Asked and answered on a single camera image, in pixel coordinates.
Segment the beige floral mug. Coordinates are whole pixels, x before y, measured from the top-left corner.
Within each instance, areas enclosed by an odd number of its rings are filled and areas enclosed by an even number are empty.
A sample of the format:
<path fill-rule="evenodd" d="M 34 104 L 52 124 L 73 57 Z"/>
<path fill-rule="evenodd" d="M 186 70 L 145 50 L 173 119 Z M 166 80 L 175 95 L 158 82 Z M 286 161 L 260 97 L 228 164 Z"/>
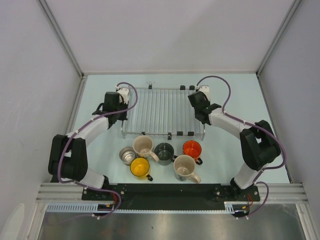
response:
<path fill-rule="evenodd" d="M 159 162 L 159 157 L 154 153 L 154 142 L 146 135 L 138 136 L 134 139 L 132 148 L 134 152 L 142 158 Z"/>

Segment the beige patterned mug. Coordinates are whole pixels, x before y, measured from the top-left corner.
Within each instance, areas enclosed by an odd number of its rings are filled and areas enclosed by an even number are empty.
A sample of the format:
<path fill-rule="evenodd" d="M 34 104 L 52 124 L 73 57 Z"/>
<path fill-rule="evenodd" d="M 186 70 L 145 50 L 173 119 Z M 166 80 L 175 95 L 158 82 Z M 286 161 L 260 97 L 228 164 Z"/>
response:
<path fill-rule="evenodd" d="M 196 162 L 188 155 L 180 155 L 173 162 L 174 174 L 179 181 L 192 181 L 200 184 L 201 178 L 196 174 Z"/>

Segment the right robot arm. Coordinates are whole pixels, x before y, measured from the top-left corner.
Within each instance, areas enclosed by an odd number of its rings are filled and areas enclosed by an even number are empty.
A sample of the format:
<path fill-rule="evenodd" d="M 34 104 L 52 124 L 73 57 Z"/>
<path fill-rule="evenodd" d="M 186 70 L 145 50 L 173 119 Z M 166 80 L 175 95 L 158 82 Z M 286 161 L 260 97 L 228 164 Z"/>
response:
<path fill-rule="evenodd" d="M 218 127 L 239 139 L 244 163 L 230 181 L 230 194 L 235 200 L 242 201 L 264 168 L 281 154 L 270 124 L 265 120 L 248 122 L 232 116 L 219 104 L 211 104 L 200 90 L 191 93 L 188 99 L 197 120 Z"/>

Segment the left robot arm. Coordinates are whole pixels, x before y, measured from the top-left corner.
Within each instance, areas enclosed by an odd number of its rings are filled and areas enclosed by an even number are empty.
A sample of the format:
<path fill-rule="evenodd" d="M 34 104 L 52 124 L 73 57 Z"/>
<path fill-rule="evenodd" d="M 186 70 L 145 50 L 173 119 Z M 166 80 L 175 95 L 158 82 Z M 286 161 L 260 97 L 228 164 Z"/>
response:
<path fill-rule="evenodd" d="M 108 91 L 104 102 L 99 104 L 84 126 L 67 135 L 54 136 L 48 163 L 49 174 L 57 177 L 60 183 L 74 182 L 91 187 L 98 199 L 107 199 L 111 193 L 108 178 L 89 168 L 87 147 L 117 121 L 126 119 L 128 105 L 128 88 Z"/>

